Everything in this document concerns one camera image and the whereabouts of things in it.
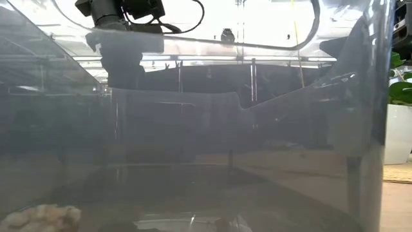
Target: plant leaf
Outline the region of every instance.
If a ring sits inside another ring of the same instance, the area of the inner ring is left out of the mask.
[[[392,104],[412,104],[412,83],[393,83],[389,87],[389,98]]]
[[[410,72],[405,72],[405,73],[404,73],[404,80],[408,80],[408,79],[410,79],[410,78],[412,78],[412,73],[410,73]]]
[[[396,68],[404,64],[404,61],[400,59],[399,53],[392,52],[391,68]]]

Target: cable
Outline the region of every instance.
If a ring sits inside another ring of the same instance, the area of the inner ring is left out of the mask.
[[[80,23],[76,23],[75,21],[73,21],[73,20],[71,20],[69,17],[67,17],[67,15],[66,15],[65,13],[63,13],[63,11],[60,9],[59,5],[56,3],[56,0],[51,0],[51,3],[53,3],[53,6],[57,9],[57,11],[58,11],[61,15],[63,15],[63,17],[65,17],[69,22],[71,22],[71,23],[73,23],[74,25],[76,25],[76,26],[78,26],[78,27],[80,27],[80,28],[83,28],[83,29],[85,29],[85,30],[88,30],[88,31],[91,30],[91,28],[87,28],[87,27],[81,25]]]
[[[184,33],[193,31],[194,29],[196,29],[197,27],[199,27],[199,25],[201,25],[201,22],[202,22],[203,19],[205,18],[205,6],[204,6],[199,0],[192,0],[192,1],[194,1],[195,3],[198,3],[199,6],[200,6],[200,8],[201,8],[201,17],[200,17],[200,20],[199,20],[198,24],[196,24],[196,25],[193,26],[192,28],[190,28],[190,29],[188,29],[188,30],[185,30],[185,31],[182,31],[182,32],[178,32],[178,33],[165,32],[164,34],[184,34]]]
[[[290,0],[290,3],[292,5],[292,10],[295,11],[295,0]],[[296,37],[296,46],[299,46],[299,38],[298,33],[297,33],[297,23],[296,20],[294,19],[294,28],[295,28],[295,37]],[[301,74],[301,82],[302,82],[302,88],[304,88],[304,79],[303,79],[303,69],[302,69],[302,61],[301,61],[301,51],[300,49],[297,50],[297,58],[299,61],[299,71]]]
[[[194,29],[196,29],[197,27],[199,27],[199,25],[201,25],[201,23],[203,22],[203,19],[205,18],[205,7],[204,7],[204,5],[203,5],[199,0],[191,0],[191,1],[194,1],[195,3],[198,3],[199,6],[200,6],[200,8],[201,8],[201,17],[200,17],[200,20],[199,20],[198,24],[196,24],[196,25],[193,26],[192,28],[190,28],[190,29],[188,29],[188,30],[185,30],[185,31],[182,31],[182,30],[181,30],[180,28],[178,28],[177,26],[171,25],[171,24],[169,24],[169,23],[163,23],[163,22],[160,20],[160,18],[152,18],[149,22],[147,22],[147,23],[145,23],[145,24],[146,24],[146,25],[149,25],[149,24],[152,24],[152,22],[153,22],[154,20],[157,20],[159,23],[153,23],[153,24],[159,24],[160,26],[164,26],[164,27],[166,27],[167,29],[169,29],[169,30],[171,31],[171,32],[164,32],[163,34],[184,34],[184,33],[187,33],[187,32],[191,32],[191,31],[193,31]],[[123,14],[124,14],[125,18],[127,19],[127,21],[129,21],[129,23],[142,25],[142,24],[140,24],[140,23],[134,23],[134,22],[132,22],[132,21],[130,20],[129,16],[128,16],[128,14],[127,14],[125,11],[123,11]]]

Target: wooden surface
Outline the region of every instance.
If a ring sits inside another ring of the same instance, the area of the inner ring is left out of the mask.
[[[385,165],[384,182],[412,184],[412,163]]]
[[[383,183],[380,232],[412,231],[412,184]]]

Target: glass tank wall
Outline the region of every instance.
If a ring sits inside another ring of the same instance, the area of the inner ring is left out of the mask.
[[[379,230],[392,1],[201,2],[0,0],[0,232]]]

